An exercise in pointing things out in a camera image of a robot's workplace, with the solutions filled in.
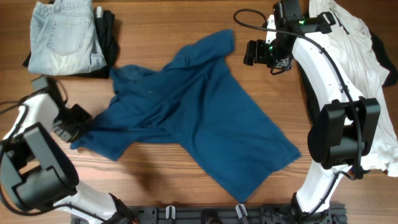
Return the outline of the blue polo shirt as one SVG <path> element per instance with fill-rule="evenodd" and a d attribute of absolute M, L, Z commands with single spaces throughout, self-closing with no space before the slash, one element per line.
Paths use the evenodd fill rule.
<path fill-rule="evenodd" d="M 113 68 L 114 97 L 71 144 L 111 160 L 134 142 L 179 144 L 237 201 L 300 151 L 235 80 L 230 29 L 182 47 L 161 70 Z"/>

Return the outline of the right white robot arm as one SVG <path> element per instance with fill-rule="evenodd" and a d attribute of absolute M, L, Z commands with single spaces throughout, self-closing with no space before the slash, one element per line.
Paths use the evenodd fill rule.
<path fill-rule="evenodd" d="M 361 160 L 371 150 L 381 112 L 377 99 L 365 98 L 331 56 L 328 36 L 335 24 L 330 12 L 307 17 L 298 1 L 279 1 L 260 26 L 266 38 L 250 41 L 243 60 L 264 64 L 273 75 L 297 62 L 302 73 L 312 120 L 307 137 L 312 164 L 292 197 L 290 217 L 296 222 L 323 218 L 341 178 L 363 177 Z"/>

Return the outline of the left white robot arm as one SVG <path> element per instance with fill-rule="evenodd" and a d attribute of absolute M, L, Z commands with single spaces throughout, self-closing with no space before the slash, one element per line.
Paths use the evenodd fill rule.
<path fill-rule="evenodd" d="M 137 223 L 134 212 L 113 194 L 80 181 L 75 166 L 52 134 L 72 143 L 86 131 L 91 115 L 67 106 L 67 93 L 57 80 L 41 76 L 34 91 L 9 108 L 19 114 L 1 140 L 1 202 L 17 215 L 34 217 L 67 212 L 72 223 Z"/>

